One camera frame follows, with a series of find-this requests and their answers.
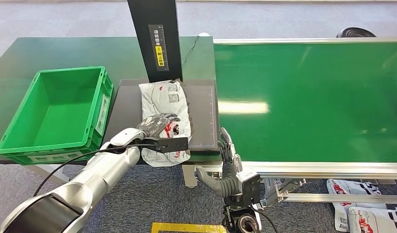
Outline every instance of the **package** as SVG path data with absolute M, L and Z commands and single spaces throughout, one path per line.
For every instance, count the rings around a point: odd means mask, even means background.
M 170 122 L 160 133 L 161 138 L 187 137 L 191 139 L 191 125 L 188 116 L 187 100 L 179 81 L 162 81 L 139 85 L 143 119 L 149 116 L 171 113 L 180 121 Z M 143 148 L 141 156 L 151 166 L 174 166 L 190 159 L 189 151 L 159 153 Z
M 330 194 L 368 194 L 381 195 L 379 189 L 369 182 L 361 183 L 344 180 L 327 180 L 327 189 Z M 341 232 L 349 232 L 348 227 L 348 209 L 352 206 L 365 208 L 386 209 L 384 203 L 364 203 L 364 202 L 333 202 L 334 206 L 334 226 Z
M 397 209 L 350 207 L 348 220 L 351 233 L 397 233 Z

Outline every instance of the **green plastic crate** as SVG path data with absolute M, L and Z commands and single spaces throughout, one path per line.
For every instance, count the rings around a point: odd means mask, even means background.
M 105 67 L 39 71 L 1 138 L 0 154 L 32 165 L 98 150 L 112 91 Z

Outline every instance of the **dark table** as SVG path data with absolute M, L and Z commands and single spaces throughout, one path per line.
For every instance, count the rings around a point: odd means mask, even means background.
M 195 37 L 181 37 L 182 60 Z M 39 70 L 105 66 L 114 84 L 147 79 L 136 37 L 18 38 L 0 58 L 0 139 Z M 200 37 L 183 66 L 183 77 L 215 79 L 213 39 Z M 192 161 L 219 161 L 218 155 L 192 155 Z M 0 164 L 14 164 L 0 155 Z

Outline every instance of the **black cable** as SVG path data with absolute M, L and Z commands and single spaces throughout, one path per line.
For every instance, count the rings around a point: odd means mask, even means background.
M 273 221 L 271 220 L 271 218 L 270 218 L 267 214 L 263 213 L 263 212 L 260 211 L 260 210 L 254 209 L 254 207 L 253 207 L 252 205 L 250 205 L 250 209 L 252 209 L 252 211 L 254 211 L 254 212 L 257 212 L 257 213 L 263 215 L 263 216 L 270 222 L 270 224 L 271 224 L 271 226 L 273 227 L 274 231 L 275 231 L 276 233 L 279 233 L 279 231 L 277 231 L 276 225 L 273 223 Z
M 196 43 L 197 43 L 197 40 L 199 39 L 199 35 L 198 36 L 196 36 L 196 39 L 194 40 L 194 44 L 193 44 L 193 46 L 191 47 L 191 48 L 189 48 L 188 49 L 188 51 L 187 51 L 187 54 L 186 54 L 186 56 L 185 56 L 185 58 L 184 58 L 184 61 L 183 61 L 183 63 L 182 63 L 182 67 L 184 66 L 184 63 L 187 61 L 187 56 L 190 54 L 190 52 L 194 49 L 194 47 L 196 46 Z
M 107 151 L 122 150 L 122 149 L 130 148 L 130 147 L 164 147 L 164 146 L 158 146 L 158 145 L 154 145 L 154 144 L 132 144 L 132 145 L 126 145 L 126 146 L 123 146 L 123 147 L 107 148 L 107 149 L 103 149 L 103 150 L 96 150 L 96 151 L 92 151 L 92 152 L 89 152 L 89 153 L 85 153 L 85 154 L 79 155 L 79 156 L 77 156 L 77 157 L 75 157 L 75 158 L 72 158 L 72 159 L 70 159 L 70 160 L 64 162 L 63 164 L 61 164 L 60 166 L 58 166 L 54 171 L 52 171 L 52 172 L 41 182 L 41 184 L 38 186 L 37 190 L 34 192 L 33 197 L 37 196 L 37 194 L 38 194 L 38 192 L 40 191 L 40 189 L 41 189 L 41 188 L 43 187 L 43 185 L 50 179 L 50 177 L 51 177 L 52 175 L 54 175 L 54 173 L 56 173 L 58 170 L 60 170 L 60 168 L 64 167 L 65 165 L 67 165 L 67 164 L 73 162 L 74 160 L 83 158 L 83 157 L 85 157 L 85 156 L 87 156 L 87 155 L 90 155 L 90 154 L 95 154 L 95 153 L 100 153 L 100 152 L 107 152 Z
M 251 231 L 256 232 L 256 233 L 261 233 L 260 230 L 258 230 L 257 228 L 255 228 L 255 227 L 253 226 L 253 224 L 248 223 L 248 226 L 251 227 Z

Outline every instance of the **yellow warning label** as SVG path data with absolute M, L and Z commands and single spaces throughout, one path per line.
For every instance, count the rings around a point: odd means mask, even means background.
M 159 233 L 162 231 L 187 233 L 227 233 L 226 228 L 223 226 L 153 222 L 151 233 Z
M 163 57 L 163 51 L 161 49 L 161 46 L 156 46 L 156 55 L 157 55 L 157 64 L 159 64 L 160 67 L 164 66 L 164 57 Z

